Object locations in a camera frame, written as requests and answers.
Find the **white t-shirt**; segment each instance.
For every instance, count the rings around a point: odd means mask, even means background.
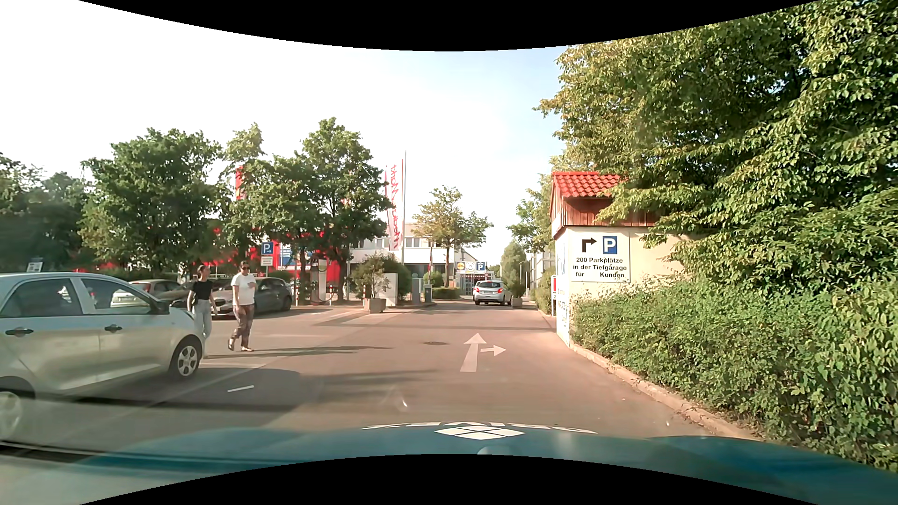
[[[237,297],[239,299],[234,300],[234,303],[239,303],[242,306],[248,306],[256,303],[256,288],[251,288],[250,283],[256,281],[256,276],[251,273],[243,275],[242,273],[238,273],[233,276],[231,279],[231,286],[239,286],[240,292],[237,293]]]

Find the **silver hatchback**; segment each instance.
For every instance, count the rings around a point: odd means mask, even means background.
[[[0,274],[0,440],[27,425],[34,400],[192,377],[203,356],[196,328],[187,311],[106,275]]]
[[[481,280],[474,285],[474,305],[500,304],[511,305],[511,291],[501,280]]]

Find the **red tiled roof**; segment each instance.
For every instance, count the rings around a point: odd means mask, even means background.
[[[597,172],[553,172],[552,179],[564,198],[599,197],[621,181],[619,175]]]

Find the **road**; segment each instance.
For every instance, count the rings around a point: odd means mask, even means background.
[[[297,309],[259,316],[252,353],[227,349],[234,325],[213,323],[209,358],[190,381],[144,381],[54,404],[29,441],[93,452],[219,428],[453,421],[707,434],[571,352],[532,308]]]

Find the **sky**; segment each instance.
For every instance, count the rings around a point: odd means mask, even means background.
[[[263,150],[291,155],[318,122],[360,132],[378,167],[408,153],[406,219],[443,184],[488,217],[470,253],[497,263],[515,206],[563,144],[534,111],[560,87],[564,48],[487,52],[352,49],[270,40],[76,1],[2,2],[0,152],[81,176],[110,144],[147,128],[202,131],[224,145],[259,124]]]

